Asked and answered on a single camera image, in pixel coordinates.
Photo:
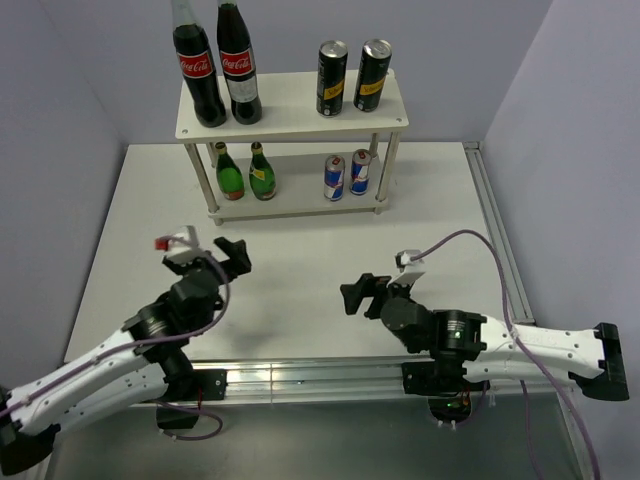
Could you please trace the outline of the green glass bottle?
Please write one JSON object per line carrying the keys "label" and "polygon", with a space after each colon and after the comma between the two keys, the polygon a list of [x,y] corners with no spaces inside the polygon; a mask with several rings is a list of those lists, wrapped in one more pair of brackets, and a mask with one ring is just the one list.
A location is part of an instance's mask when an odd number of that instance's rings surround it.
{"label": "green glass bottle", "polygon": [[264,155],[260,142],[251,144],[252,158],[249,168],[249,183],[254,196],[261,201],[272,199],[276,194],[275,172]]}
{"label": "green glass bottle", "polygon": [[223,196],[230,201],[241,199],[245,194],[243,176],[235,161],[229,155],[227,145],[217,142],[216,178]]}

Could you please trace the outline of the Red Bull can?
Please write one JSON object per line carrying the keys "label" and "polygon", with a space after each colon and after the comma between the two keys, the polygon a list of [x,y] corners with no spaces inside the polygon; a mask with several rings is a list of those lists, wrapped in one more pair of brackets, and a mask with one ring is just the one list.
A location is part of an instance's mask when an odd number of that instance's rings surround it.
{"label": "Red Bull can", "polygon": [[339,155],[330,155],[324,166],[324,196],[330,201],[340,200],[344,192],[345,160]]}
{"label": "Red Bull can", "polygon": [[366,149],[356,150],[351,159],[350,191],[354,195],[364,195],[369,187],[369,167],[372,155]]}

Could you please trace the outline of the dark gold-band beverage can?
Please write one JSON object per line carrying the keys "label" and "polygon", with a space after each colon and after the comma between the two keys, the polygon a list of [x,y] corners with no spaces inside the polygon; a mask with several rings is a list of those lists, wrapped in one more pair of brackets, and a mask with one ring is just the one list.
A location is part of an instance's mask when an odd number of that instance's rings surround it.
{"label": "dark gold-band beverage can", "polygon": [[392,58],[391,44],[383,39],[367,40],[362,48],[354,106],[362,112],[377,109]]}

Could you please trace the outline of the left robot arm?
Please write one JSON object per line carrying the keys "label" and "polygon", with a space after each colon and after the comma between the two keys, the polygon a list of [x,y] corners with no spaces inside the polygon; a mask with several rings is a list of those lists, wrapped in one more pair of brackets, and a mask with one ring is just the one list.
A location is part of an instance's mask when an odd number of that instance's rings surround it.
{"label": "left robot arm", "polygon": [[26,385],[1,391],[1,472],[45,460],[58,436],[141,402],[167,405],[197,390],[189,341],[212,329],[230,303],[230,284],[249,273],[245,241],[217,237],[226,258],[202,248],[192,227],[157,238],[178,280],[98,346]]}

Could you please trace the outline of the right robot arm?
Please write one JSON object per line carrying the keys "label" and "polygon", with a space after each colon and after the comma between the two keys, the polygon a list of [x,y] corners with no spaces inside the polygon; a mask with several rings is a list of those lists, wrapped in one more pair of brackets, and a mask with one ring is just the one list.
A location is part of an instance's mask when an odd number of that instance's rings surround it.
{"label": "right robot arm", "polygon": [[411,288],[371,273],[340,287],[346,314],[369,300],[365,317],[380,321],[408,353],[421,355],[401,366],[405,393],[444,396],[523,381],[577,387],[594,400],[629,399],[616,325],[580,331],[509,326],[480,313],[429,310],[412,299]]}

